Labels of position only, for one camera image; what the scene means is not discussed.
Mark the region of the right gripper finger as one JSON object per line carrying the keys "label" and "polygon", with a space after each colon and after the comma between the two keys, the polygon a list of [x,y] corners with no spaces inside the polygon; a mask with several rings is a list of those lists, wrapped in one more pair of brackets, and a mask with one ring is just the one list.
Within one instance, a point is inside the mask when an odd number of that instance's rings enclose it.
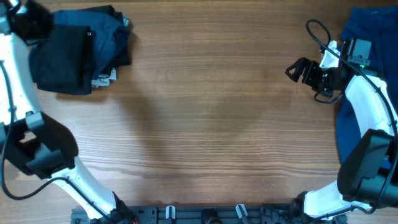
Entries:
{"label": "right gripper finger", "polygon": [[304,72],[305,67],[309,64],[309,62],[310,62],[309,59],[301,57],[285,70],[285,74],[301,75]]}
{"label": "right gripper finger", "polygon": [[289,78],[294,82],[298,82],[299,78],[303,75],[303,73],[304,70],[295,70],[292,73],[289,72]]}

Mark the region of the black t-shirt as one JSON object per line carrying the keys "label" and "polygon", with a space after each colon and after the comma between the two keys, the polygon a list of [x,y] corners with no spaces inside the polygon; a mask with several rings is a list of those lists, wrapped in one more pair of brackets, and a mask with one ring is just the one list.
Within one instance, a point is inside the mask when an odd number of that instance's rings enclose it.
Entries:
{"label": "black t-shirt", "polygon": [[94,70],[91,29],[56,25],[48,39],[30,51],[29,66],[40,90],[89,95]]}

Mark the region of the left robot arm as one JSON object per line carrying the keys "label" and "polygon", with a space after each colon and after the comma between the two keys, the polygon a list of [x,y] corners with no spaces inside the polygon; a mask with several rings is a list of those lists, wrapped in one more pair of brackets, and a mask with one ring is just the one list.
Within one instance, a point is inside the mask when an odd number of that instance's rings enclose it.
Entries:
{"label": "left robot arm", "polygon": [[110,189],[102,185],[78,156],[78,145],[68,128],[42,111],[28,65],[28,46],[16,28],[38,25],[47,34],[52,19],[34,1],[25,7],[1,1],[1,163],[9,161],[25,175],[44,184],[27,195],[14,195],[5,178],[1,188],[13,200],[26,200],[50,184],[63,189],[78,202],[90,223],[138,223],[137,215]]}

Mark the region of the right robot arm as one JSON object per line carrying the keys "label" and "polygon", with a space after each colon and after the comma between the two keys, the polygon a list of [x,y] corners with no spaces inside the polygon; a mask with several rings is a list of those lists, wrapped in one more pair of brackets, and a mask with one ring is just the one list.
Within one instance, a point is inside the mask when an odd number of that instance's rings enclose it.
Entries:
{"label": "right robot arm", "polygon": [[360,136],[334,182],[292,202],[294,217],[315,222],[355,210],[370,214],[397,207],[397,113],[385,79],[369,66],[371,46],[368,40],[353,38],[339,50],[336,41],[329,40],[320,44],[321,62],[302,57],[285,71],[331,103],[337,101],[336,91],[345,96]]}

